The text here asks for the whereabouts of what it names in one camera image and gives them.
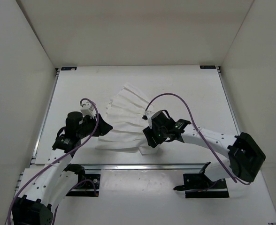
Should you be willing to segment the white pleated skirt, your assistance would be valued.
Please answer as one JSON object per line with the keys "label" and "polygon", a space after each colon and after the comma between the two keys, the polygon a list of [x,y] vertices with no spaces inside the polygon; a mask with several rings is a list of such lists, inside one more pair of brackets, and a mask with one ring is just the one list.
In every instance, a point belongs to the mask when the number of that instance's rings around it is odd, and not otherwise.
{"label": "white pleated skirt", "polygon": [[143,129],[149,126],[143,119],[145,112],[154,114],[150,99],[138,87],[125,83],[122,90],[113,96],[107,105],[104,121],[113,129],[100,136],[96,144],[99,150],[138,150],[141,155],[157,153],[159,147],[148,146]]}

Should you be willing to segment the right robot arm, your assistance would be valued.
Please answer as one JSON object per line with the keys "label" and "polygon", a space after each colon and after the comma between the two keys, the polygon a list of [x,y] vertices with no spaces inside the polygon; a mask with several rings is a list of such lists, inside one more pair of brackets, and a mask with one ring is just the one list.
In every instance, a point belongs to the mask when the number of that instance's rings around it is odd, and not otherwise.
{"label": "right robot arm", "polygon": [[179,141],[211,150],[219,165],[229,176],[252,183],[266,155],[248,134],[226,135],[196,127],[188,120],[174,121],[167,110],[154,114],[147,111],[142,117],[148,122],[143,130],[147,143],[155,148],[163,142]]}

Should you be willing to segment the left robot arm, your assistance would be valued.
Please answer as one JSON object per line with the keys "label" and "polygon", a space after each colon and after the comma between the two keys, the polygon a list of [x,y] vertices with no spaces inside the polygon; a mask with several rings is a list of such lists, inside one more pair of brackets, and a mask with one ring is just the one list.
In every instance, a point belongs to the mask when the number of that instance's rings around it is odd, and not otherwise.
{"label": "left robot arm", "polygon": [[95,136],[104,136],[112,130],[100,114],[83,116],[81,112],[70,112],[57,133],[48,163],[27,181],[17,192],[8,212],[8,224],[52,225],[58,205],[76,187],[91,184],[84,167],[71,164],[75,152]]}

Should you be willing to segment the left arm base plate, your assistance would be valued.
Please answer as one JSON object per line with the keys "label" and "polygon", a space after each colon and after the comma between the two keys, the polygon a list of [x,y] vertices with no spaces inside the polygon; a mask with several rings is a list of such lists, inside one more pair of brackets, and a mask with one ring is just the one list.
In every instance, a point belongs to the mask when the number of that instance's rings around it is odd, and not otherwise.
{"label": "left arm base plate", "polygon": [[69,191],[66,196],[72,197],[98,197],[100,189],[100,173],[86,173],[81,181],[74,189]]}

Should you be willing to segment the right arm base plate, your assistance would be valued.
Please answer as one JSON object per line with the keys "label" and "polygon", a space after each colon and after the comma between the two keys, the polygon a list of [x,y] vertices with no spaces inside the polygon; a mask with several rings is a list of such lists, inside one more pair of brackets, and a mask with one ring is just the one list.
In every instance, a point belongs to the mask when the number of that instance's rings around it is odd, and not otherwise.
{"label": "right arm base plate", "polygon": [[184,191],[186,199],[229,198],[225,179],[211,181],[205,175],[205,170],[210,164],[210,162],[205,163],[198,173],[184,173],[184,183],[175,186],[173,190]]}

